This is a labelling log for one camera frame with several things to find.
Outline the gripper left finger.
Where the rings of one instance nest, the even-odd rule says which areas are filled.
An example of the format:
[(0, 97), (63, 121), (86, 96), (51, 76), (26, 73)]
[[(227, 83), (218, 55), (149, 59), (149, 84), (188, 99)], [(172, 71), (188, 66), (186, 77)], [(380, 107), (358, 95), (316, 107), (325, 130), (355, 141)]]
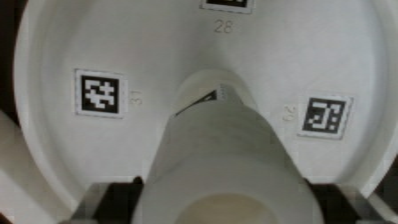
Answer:
[(143, 180), (99, 182), (86, 189), (70, 217), (58, 224), (131, 224)]

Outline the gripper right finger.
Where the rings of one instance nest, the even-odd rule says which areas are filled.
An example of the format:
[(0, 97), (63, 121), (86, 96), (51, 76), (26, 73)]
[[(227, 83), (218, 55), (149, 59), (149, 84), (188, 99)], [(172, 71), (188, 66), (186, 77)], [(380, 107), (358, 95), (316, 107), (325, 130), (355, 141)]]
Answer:
[(398, 213), (376, 195), (332, 183), (307, 183), (325, 224), (398, 224)]

